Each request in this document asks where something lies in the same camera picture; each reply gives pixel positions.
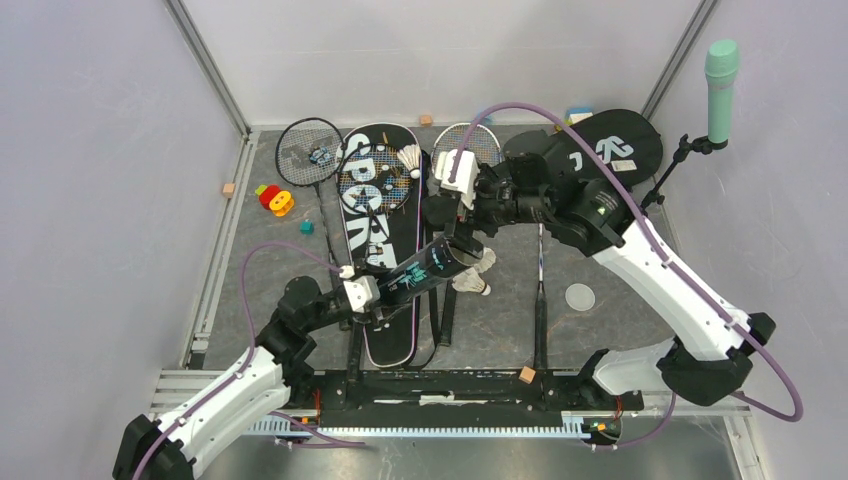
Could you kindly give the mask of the black shuttlecock tube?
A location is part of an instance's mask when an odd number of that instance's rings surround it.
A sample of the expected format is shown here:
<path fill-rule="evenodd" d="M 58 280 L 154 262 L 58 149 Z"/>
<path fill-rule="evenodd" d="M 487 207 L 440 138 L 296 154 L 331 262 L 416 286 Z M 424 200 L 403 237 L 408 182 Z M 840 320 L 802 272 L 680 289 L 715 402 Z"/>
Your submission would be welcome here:
<path fill-rule="evenodd" d="M 460 254 L 460 242 L 451 247 L 439 236 L 395 267 L 366 262 L 365 270 L 376 277 L 381 300 L 399 308 L 471 268 L 460 261 Z"/>

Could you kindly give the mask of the white shuttlecock floor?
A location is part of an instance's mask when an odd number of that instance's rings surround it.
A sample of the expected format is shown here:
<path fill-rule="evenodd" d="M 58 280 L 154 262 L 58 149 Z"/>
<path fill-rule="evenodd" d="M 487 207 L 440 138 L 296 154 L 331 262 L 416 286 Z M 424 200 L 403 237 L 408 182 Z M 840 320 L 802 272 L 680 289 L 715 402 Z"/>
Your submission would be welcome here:
<path fill-rule="evenodd" d="M 491 269 L 496 260 L 497 257 L 494 250 L 489 247 L 485 247 L 480 260 L 473 266 L 473 269 L 476 273 L 482 274 Z"/>

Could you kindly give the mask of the translucent tube lid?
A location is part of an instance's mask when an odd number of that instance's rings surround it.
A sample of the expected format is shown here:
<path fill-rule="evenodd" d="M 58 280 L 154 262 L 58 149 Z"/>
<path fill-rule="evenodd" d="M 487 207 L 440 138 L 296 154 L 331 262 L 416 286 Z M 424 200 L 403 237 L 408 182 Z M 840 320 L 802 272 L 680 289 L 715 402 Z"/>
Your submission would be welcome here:
<path fill-rule="evenodd" d="M 565 290 L 567 305 L 575 311 L 586 312 L 596 303 L 596 295 L 591 287 L 583 283 L 573 283 Z"/>

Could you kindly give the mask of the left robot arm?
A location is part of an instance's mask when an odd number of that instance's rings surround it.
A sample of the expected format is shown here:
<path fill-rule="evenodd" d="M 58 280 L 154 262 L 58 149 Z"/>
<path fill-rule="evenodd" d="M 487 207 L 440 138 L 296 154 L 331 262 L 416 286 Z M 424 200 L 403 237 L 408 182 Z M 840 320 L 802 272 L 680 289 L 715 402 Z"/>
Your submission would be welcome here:
<path fill-rule="evenodd" d="M 312 399 L 310 331 L 366 314 L 380 297 L 371 275 L 344 280 L 329 292 L 309 276 L 291 280 L 268 324 L 227 370 L 181 406 L 157 419 L 142 414 L 127 425 L 113 478 L 202 476 L 262 417 Z"/>

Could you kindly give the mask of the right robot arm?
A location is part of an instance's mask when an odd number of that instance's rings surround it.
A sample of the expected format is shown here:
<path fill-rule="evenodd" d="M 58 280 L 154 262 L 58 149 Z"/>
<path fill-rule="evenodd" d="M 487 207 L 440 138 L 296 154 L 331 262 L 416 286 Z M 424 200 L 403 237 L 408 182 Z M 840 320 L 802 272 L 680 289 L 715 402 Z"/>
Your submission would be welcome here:
<path fill-rule="evenodd" d="M 625 281 L 671 327 L 670 339 L 651 346 L 599 350 L 577 382 L 585 405 L 602 408 L 640 390 L 667 390 L 700 406 L 742 397 L 751 357 L 763 351 L 774 321 L 726 302 L 667 249 L 593 152 L 577 156 L 561 134 L 537 130 L 516 136 L 496 165 L 473 151 L 440 149 L 429 172 L 470 226 L 493 235 L 503 225 L 542 225 Z"/>

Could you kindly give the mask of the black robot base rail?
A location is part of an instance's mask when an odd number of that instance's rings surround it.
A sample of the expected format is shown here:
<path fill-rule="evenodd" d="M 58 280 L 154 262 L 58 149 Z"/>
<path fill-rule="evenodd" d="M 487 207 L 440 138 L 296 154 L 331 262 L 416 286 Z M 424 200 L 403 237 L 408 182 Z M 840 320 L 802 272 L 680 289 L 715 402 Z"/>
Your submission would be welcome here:
<path fill-rule="evenodd" d="M 639 393 L 614 396 L 575 371 L 543 370 L 526 383 L 517 370 L 343 370 L 316 372 L 294 387 L 289 409 L 314 408 L 325 427 L 556 427 L 564 412 L 638 412 Z"/>

